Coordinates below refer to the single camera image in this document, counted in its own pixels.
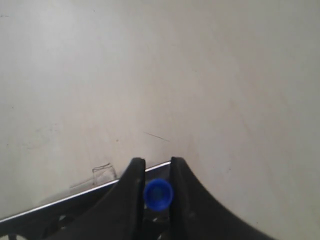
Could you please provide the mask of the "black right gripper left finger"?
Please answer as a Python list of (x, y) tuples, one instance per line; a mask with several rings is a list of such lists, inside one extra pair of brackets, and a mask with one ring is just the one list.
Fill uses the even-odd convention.
[(88, 212), (49, 240), (137, 240), (142, 228), (146, 161), (133, 158), (119, 181)]

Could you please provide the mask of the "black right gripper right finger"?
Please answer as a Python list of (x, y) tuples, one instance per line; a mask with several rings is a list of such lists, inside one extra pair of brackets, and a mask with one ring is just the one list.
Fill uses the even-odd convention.
[(182, 157), (170, 160), (173, 200), (169, 208), (173, 240), (268, 240), (217, 201)]

